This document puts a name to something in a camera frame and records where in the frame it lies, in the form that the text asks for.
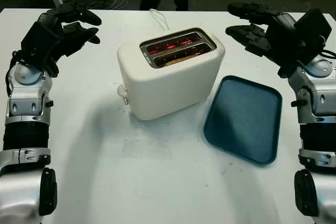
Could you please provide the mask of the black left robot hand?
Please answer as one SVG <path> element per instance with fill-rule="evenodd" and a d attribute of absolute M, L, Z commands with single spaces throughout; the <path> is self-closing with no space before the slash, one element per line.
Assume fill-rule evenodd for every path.
<path fill-rule="evenodd" d="M 31 27 L 29 61 L 38 70 L 57 77 L 57 61 L 79 51 L 86 42 L 99 44 L 97 28 L 102 20 L 87 6 L 63 3 L 42 13 Z"/>

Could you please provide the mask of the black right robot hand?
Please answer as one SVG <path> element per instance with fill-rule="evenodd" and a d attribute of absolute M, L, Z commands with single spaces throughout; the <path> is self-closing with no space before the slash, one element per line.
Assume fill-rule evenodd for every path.
<path fill-rule="evenodd" d="M 308 63 L 321 48 L 323 41 L 317 33 L 317 22 L 324 15 L 318 8 L 309 10 L 299 20 L 255 3 L 233 2 L 228 4 L 228 12 L 250 24 L 229 26 L 225 33 L 247 51 L 278 65 L 282 78 L 290 77 L 299 62 Z"/>

